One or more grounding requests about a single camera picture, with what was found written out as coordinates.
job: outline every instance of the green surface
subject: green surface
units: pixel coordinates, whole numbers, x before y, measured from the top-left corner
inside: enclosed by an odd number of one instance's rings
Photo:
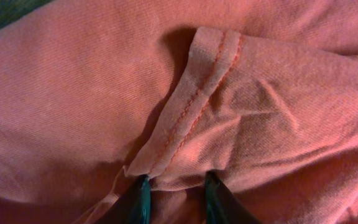
[[[0,29],[51,0],[0,0]]]

